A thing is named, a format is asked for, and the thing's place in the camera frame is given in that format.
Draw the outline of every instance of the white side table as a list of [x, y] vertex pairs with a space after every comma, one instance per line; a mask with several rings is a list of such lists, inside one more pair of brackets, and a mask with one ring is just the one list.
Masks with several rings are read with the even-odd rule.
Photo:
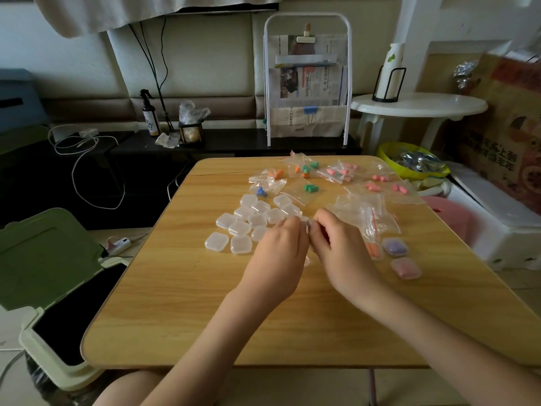
[[[372, 94], [355, 97], [351, 102], [351, 109], [363, 113], [357, 133], [361, 145], [365, 140], [366, 123], [374, 124], [370, 142], [364, 147], [366, 151], [363, 151], [367, 155], [374, 155], [378, 149], [380, 128], [377, 128], [376, 124], [382, 122], [385, 117], [434, 118], [421, 143], [421, 147], [430, 150], [445, 120], [460, 121], [466, 115], [485, 112], [488, 107], [486, 101], [480, 98], [432, 92], [405, 92], [400, 95], [399, 101], [394, 103], [372, 101]], [[399, 134], [400, 131], [397, 131], [394, 141], [399, 139]]]

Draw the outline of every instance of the forearm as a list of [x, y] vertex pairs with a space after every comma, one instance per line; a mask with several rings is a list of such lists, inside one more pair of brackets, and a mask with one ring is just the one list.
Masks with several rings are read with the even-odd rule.
[[383, 288], [362, 308], [402, 337], [473, 406], [541, 404], [541, 379]]
[[269, 308], [234, 289], [143, 406], [213, 404], [227, 372], [268, 313]]

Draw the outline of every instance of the pink stool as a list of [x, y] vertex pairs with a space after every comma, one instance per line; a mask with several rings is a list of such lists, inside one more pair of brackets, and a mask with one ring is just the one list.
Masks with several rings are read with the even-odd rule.
[[431, 210], [449, 226], [460, 239], [466, 242], [472, 216], [461, 204], [440, 197], [423, 197]]

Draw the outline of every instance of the spray bottle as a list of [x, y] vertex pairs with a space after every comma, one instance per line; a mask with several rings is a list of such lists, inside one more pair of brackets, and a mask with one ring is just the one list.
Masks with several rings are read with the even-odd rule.
[[148, 132], [153, 135], [159, 135], [159, 122], [156, 118], [156, 108], [150, 104], [148, 99], [153, 99], [148, 90], [139, 91], [139, 95], [143, 98], [143, 115], [145, 116], [145, 121], [147, 122]]

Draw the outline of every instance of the green trash can lid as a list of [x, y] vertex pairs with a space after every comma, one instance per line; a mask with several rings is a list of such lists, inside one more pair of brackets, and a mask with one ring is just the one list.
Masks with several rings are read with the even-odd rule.
[[0, 231], [0, 305], [49, 307], [101, 270], [102, 251], [65, 209], [8, 224]]

